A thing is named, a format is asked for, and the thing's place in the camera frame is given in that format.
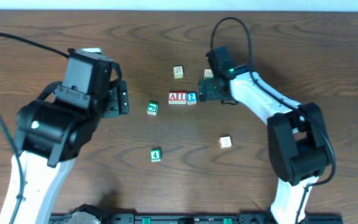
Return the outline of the blue number 2 block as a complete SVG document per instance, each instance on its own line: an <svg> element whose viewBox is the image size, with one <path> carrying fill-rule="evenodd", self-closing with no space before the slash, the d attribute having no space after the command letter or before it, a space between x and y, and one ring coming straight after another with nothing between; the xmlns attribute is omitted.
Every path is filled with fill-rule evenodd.
<svg viewBox="0 0 358 224"><path fill-rule="evenodd" d="M187 105L195 105L196 102L197 102L196 92L188 92L187 93Z"/></svg>

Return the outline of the red letter I block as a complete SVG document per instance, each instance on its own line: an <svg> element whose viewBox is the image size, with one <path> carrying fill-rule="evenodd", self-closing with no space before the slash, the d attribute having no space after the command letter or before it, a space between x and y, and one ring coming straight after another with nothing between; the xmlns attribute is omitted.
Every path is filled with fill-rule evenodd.
<svg viewBox="0 0 358 224"><path fill-rule="evenodd" d="M177 93L177 103L179 105L187 104L187 93L186 92L178 92Z"/></svg>

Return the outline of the red letter A block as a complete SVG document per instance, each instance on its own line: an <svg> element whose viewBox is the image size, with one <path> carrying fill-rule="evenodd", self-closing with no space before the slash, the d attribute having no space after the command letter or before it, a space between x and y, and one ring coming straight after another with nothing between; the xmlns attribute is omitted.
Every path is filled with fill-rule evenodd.
<svg viewBox="0 0 358 224"><path fill-rule="evenodd" d="M177 92L169 92L168 93L168 103L170 105L176 105L178 103L178 93Z"/></svg>

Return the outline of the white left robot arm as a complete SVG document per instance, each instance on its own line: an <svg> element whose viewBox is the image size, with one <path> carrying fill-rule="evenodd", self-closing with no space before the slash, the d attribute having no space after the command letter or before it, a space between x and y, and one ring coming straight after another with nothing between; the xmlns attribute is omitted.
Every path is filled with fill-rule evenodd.
<svg viewBox="0 0 358 224"><path fill-rule="evenodd" d="M97 101L101 111L87 113L74 104L86 95L62 82L45 87L17 115L11 179L0 223L48 223L55 201L80 149L91 141L103 118L129 112L127 83L114 80Z"/></svg>

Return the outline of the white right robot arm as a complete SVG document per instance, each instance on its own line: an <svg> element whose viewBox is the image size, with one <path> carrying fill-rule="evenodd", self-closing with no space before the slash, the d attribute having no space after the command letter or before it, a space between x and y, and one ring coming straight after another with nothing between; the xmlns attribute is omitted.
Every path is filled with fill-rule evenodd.
<svg viewBox="0 0 358 224"><path fill-rule="evenodd" d="M267 127L268 155L278 176L270 223L310 223L305 207L313 187L330 182L336 158L323 114L315 103L301 104L267 84L248 65L212 67L213 77L199 81L201 101L248 107Z"/></svg>

